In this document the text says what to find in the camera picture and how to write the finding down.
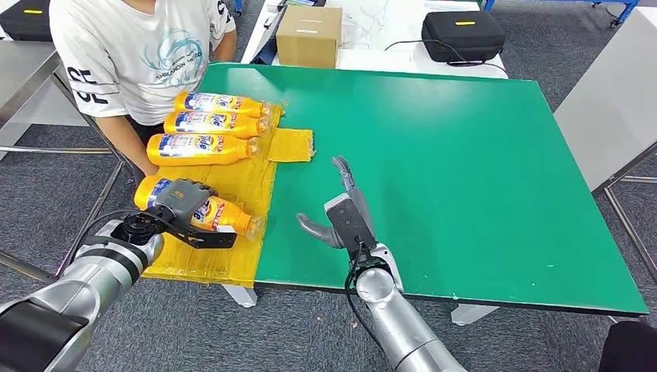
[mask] green tabletop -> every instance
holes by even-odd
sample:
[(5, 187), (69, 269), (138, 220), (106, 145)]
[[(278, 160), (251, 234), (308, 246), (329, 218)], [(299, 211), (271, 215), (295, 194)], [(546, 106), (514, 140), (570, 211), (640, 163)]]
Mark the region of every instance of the green tabletop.
[(279, 164), (256, 282), (341, 288), (345, 250), (303, 233), (343, 192), (343, 155), (409, 295), (647, 312), (534, 81), (213, 64), (200, 90), (284, 102), (313, 129), (310, 163)]

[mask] yellow tape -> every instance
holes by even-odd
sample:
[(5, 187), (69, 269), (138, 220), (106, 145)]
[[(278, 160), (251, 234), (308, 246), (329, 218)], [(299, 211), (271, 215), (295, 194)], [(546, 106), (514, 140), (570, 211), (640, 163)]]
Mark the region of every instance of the yellow tape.
[[(270, 153), (270, 149), (278, 153), (275, 149), (283, 146), (286, 138), (304, 138), (308, 144), (307, 132), (310, 132), (310, 138), (312, 136), (311, 131), (302, 130), (299, 132), (303, 134), (300, 134), (296, 130), (276, 129), (282, 113), (282, 109), (278, 107), (271, 118), (274, 130), (261, 137), (260, 149), (263, 154)], [(245, 213), (262, 218), (266, 226), (275, 170), (276, 162), (260, 158), (245, 159), (230, 165), (161, 167), (158, 175), (171, 180), (191, 178), (203, 182), (217, 190), (221, 198), (236, 203)], [(146, 270), (144, 277), (206, 284), (236, 284), (252, 288), (263, 244), (263, 233), (264, 229), (261, 236), (255, 240), (238, 236), (235, 245), (229, 250), (196, 250), (164, 234), (163, 252), (153, 266)]]
[(281, 129), (273, 131), (273, 140), (267, 159), (279, 163), (310, 161), (315, 155), (312, 149), (310, 129)]

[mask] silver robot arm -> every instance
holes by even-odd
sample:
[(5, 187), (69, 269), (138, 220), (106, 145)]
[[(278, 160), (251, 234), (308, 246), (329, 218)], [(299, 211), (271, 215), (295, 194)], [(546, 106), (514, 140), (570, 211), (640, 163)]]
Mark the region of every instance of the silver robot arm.
[(401, 295), (390, 273), (380, 268), (363, 271), (356, 291), (370, 310), (374, 334), (393, 370), (466, 372)]
[(194, 248), (231, 247), (236, 239), (231, 227), (206, 232), (189, 226), (212, 192), (197, 182), (172, 182), (153, 207), (106, 223), (77, 252), (70, 251), (57, 281), (0, 305), (0, 370), (74, 370), (98, 320), (162, 252), (162, 233)]
[(392, 252), (375, 240), (370, 211), (349, 166), (341, 157), (333, 163), (340, 170), (346, 193), (324, 205), (331, 226), (319, 225), (300, 213), (300, 227), (330, 246), (347, 249), (347, 296), (355, 281), (356, 293), (373, 320), (372, 336), (394, 371), (466, 372), (402, 295), (404, 286)]
[[(112, 220), (94, 238), (109, 238)], [(11, 371), (70, 371), (91, 343), (98, 320), (160, 255), (160, 234), (142, 246), (87, 244), (55, 283), (0, 307), (0, 367)]]

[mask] black carrying case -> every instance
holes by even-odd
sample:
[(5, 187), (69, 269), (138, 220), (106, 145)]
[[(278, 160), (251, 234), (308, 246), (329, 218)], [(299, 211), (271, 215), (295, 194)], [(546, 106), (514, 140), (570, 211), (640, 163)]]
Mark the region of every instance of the black carrying case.
[(436, 62), (484, 62), (501, 53), (504, 31), (489, 12), (431, 12), (422, 23), (422, 40)]
[(53, 41), (49, 5), (50, 0), (21, 0), (0, 14), (0, 26), (14, 40)]

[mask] yellow bottle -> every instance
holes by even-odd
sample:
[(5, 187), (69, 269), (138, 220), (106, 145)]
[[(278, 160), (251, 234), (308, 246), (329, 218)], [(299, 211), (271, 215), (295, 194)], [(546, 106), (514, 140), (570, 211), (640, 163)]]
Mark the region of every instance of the yellow bottle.
[(172, 112), (164, 120), (165, 133), (229, 134), (241, 139), (259, 136), (269, 129), (269, 118), (213, 112)]
[(155, 165), (232, 164), (258, 152), (258, 139), (217, 134), (156, 134), (146, 145)]
[[(135, 193), (135, 205), (142, 210), (155, 204), (157, 195), (171, 180), (158, 176), (145, 177)], [(232, 226), (238, 235), (255, 239), (260, 233), (261, 220), (247, 215), (237, 205), (211, 196), (191, 217), (191, 225), (199, 229), (217, 231), (217, 226)]]
[(260, 119), (269, 116), (273, 104), (257, 102), (248, 97), (236, 95), (215, 95), (212, 93), (198, 93), (196, 91), (182, 91), (176, 96), (176, 111), (203, 111), (245, 114)]

